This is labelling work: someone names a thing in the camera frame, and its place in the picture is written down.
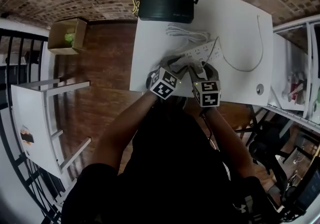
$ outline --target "green object in box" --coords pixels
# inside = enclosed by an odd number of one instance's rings
[[[66,42],[68,42],[70,44],[70,46],[72,46],[74,44],[75,34],[74,33],[66,33],[64,35],[64,39]]]

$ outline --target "person's left arm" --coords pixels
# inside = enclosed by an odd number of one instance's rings
[[[157,98],[155,94],[147,91],[138,101],[117,116],[100,138],[91,164],[107,164],[118,171],[124,149]]]

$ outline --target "black shirt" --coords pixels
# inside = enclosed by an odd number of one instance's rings
[[[155,106],[142,121],[124,172],[87,166],[69,193],[62,224],[138,222],[278,223],[256,177],[231,181],[222,155],[193,117]]]

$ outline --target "white power strip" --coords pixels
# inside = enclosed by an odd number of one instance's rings
[[[190,62],[190,61],[188,61],[188,59],[193,59],[193,60],[197,60],[200,62],[206,62],[210,53],[211,53],[212,47],[214,46],[214,43],[215,43],[215,41],[213,40],[213,41],[210,41],[206,44],[203,44],[203,45],[197,46],[193,49],[182,52],[181,54],[179,54],[180,56],[183,56],[183,58],[181,58],[181,61]],[[221,45],[220,45],[219,39],[216,41],[216,44],[214,47],[215,48],[211,54],[210,59],[208,60],[208,63],[213,63],[214,61],[219,60],[219,59],[223,59],[223,57],[224,57],[222,50],[221,50]]]

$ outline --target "brown floor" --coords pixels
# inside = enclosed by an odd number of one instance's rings
[[[93,25],[86,33],[85,47],[79,55],[57,55],[57,76],[68,79],[67,83],[90,80],[91,86],[76,92],[65,93],[56,98],[56,115],[64,133],[61,138],[66,155],[86,137],[92,143],[69,168],[77,177],[88,164],[95,145],[110,122],[126,107],[135,102],[141,93],[129,91],[132,54],[135,40],[135,24]],[[203,120],[198,117],[199,107],[189,99],[185,108],[209,135]],[[219,111],[232,128],[244,128],[250,123],[250,112],[245,105],[222,103]],[[123,153],[120,172],[130,159],[131,144]],[[255,165],[256,174],[262,185],[273,184],[272,176]]]

